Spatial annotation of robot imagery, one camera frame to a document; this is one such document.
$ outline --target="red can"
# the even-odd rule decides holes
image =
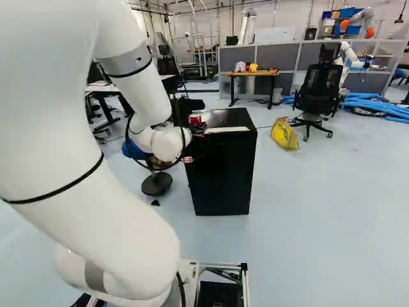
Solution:
[[[189,124],[191,126],[198,126],[202,124],[202,116],[201,114],[191,114],[189,116]]]

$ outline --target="yellow bag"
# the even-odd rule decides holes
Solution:
[[[287,117],[276,119],[271,129],[271,138],[285,150],[298,150],[298,135],[287,122]]]
[[[258,64],[251,63],[249,67],[249,72],[257,72]]]

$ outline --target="chair base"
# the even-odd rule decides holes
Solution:
[[[290,125],[291,127],[301,127],[301,126],[306,126],[307,128],[307,133],[304,136],[303,140],[306,142],[309,139],[309,128],[314,127],[315,129],[318,129],[323,132],[327,132],[327,137],[332,138],[332,131],[328,130],[326,128],[322,127],[322,120],[317,120],[317,121],[311,121],[311,120],[302,120],[301,118],[294,117],[293,119],[293,124]]]
[[[146,178],[142,183],[142,192],[148,196],[163,195],[171,187],[172,181],[172,176],[168,173],[154,173]]]

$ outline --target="table leg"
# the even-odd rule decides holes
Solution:
[[[235,102],[236,102],[236,99],[235,99],[235,79],[236,79],[236,77],[231,77],[231,82],[230,82],[230,99],[231,99],[231,102],[230,102],[229,107],[233,106],[235,104]]]
[[[131,108],[127,100],[124,98],[122,94],[118,95],[118,100],[120,101],[122,108],[127,115],[127,117],[131,116],[134,113],[134,110]]]
[[[409,104],[409,91],[408,91],[408,93],[406,94],[405,99],[403,99],[401,102],[402,102],[402,104]]]
[[[94,93],[94,97],[99,101],[102,111],[104,112],[105,118],[107,119],[107,123],[99,125],[94,130],[103,129],[113,123],[116,123],[121,118],[113,118],[111,114],[111,110],[108,108],[107,102],[105,101],[105,97],[101,93]]]
[[[273,91],[274,91],[274,77],[271,76],[271,92],[270,92],[270,99],[268,100],[268,107],[267,109],[271,110],[271,107],[273,106]]]

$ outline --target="red object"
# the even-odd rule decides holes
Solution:
[[[368,29],[367,33],[366,33],[366,38],[371,38],[375,35],[375,28],[371,27]]]
[[[192,157],[184,157],[183,158],[183,163],[193,163],[193,158]]]
[[[200,114],[191,114],[189,116],[189,124],[191,126],[198,126],[202,124],[202,116]]]
[[[341,22],[341,29],[346,29],[350,25],[350,21],[348,19],[343,20]]]

